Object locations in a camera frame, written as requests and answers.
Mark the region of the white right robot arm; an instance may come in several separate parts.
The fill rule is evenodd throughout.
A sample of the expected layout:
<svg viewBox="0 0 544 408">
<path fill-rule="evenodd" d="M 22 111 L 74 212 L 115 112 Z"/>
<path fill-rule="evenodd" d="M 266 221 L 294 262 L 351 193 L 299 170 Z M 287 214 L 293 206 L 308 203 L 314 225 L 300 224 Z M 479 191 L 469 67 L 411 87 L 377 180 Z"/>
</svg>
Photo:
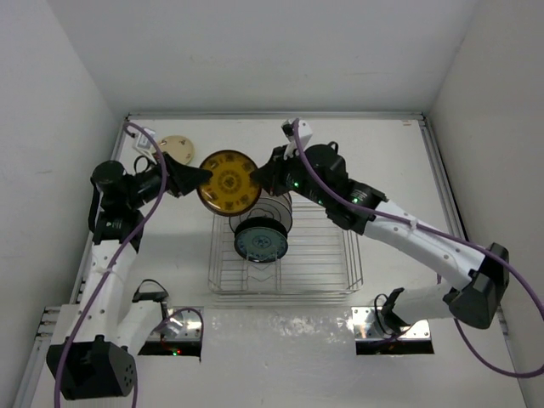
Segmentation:
<svg viewBox="0 0 544 408">
<path fill-rule="evenodd" d="M 397 335 L 419 320 L 450 317 L 473 328 L 490 327 L 509 283 L 502 266 L 508 260 L 505 247 L 494 243 L 483 254 L 428 233 L 427 225 L 414 228 L 391 219 L 408 214 L 380 190 L 351 179 L 334 142 L 305 151 L 318 180 L 299 157 L 286 158 L 284 150 L 275 148 L 269 161 L 252 172 L 252 181 L 272 196 L 298 193 L 322 206 L 341 229 L 387 244 L 442 277 L 436 286 L 393 290 L 378 312 L 382 330 Z"/>
</svg>

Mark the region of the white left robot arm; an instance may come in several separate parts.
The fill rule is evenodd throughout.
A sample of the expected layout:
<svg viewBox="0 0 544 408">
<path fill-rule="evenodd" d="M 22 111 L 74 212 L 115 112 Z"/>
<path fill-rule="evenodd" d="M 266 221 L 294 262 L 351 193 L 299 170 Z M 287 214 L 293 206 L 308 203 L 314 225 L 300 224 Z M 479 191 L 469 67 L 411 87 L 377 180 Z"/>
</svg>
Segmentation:
<svg viewBox="0 0 544 408">
<path fill-rule="evenodd" d="M 165 194 L 187 196 L 213 175 L 168 154 L 158 154 L 157 160 L 137 174 L 119 161 L 104 161 L 93 170 L 88 275 L 71 328 L 47 354 L 54 406 L 62 400 L 127 396 L 136 389 L 135 358 L 165 319 L 167 299 L 165 291 L 137 295 L 120 316 L 128 273 L 151 217 L 140 209 L 147 203 L 157 208 Z"/>
</svg>

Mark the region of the teal blue patterned plate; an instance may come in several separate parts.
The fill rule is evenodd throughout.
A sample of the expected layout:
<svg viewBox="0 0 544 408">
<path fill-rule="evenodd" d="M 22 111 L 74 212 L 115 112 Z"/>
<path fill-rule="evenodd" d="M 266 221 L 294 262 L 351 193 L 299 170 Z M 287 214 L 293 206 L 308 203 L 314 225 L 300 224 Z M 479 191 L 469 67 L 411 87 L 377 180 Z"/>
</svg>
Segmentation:
<svg viewBox="0 0 544 408">
<path fill-rule="evenodd" d="M 280 229 L 248 227 L 235 232 L 234 248 L 246 261 L 259 264 L 273 263 L 286 255 L 287 235 Z"/>
</svg>

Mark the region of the yellow brown patterned plate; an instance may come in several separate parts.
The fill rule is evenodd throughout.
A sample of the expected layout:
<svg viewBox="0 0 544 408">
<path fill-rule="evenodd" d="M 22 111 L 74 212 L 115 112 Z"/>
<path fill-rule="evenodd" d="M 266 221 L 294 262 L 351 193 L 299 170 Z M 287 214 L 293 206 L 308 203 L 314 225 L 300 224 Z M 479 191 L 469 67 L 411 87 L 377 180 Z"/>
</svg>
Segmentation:
<svg viewBox="0 0 544 408">
<path fill-rule="evenodd" d="M 251 178 L 256 163 L 237 150 L 220 150 L 206 157 L 200 169 L 212 177 L 201 184 L 197 194 L 211 212 L 234 217 L 248 212 L 261 196 L 262 187 Z"/>
</svg>

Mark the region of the cream plate black characters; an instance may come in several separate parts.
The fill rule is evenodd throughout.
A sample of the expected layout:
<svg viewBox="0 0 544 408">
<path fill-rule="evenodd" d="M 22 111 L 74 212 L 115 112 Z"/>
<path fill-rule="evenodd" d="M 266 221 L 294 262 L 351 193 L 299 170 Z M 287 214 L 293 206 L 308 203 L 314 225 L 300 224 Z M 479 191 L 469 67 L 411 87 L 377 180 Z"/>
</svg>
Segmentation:
<svg viewBox="0 0 544 408">
<path fill-rule="evenodd" d="M 168 154 L 176 162 L 190 164 L 195 157 L 196 149 L 192 141 L 182 135 L 170 135 L 158 142 L 160 151 Z"/>
</svg>

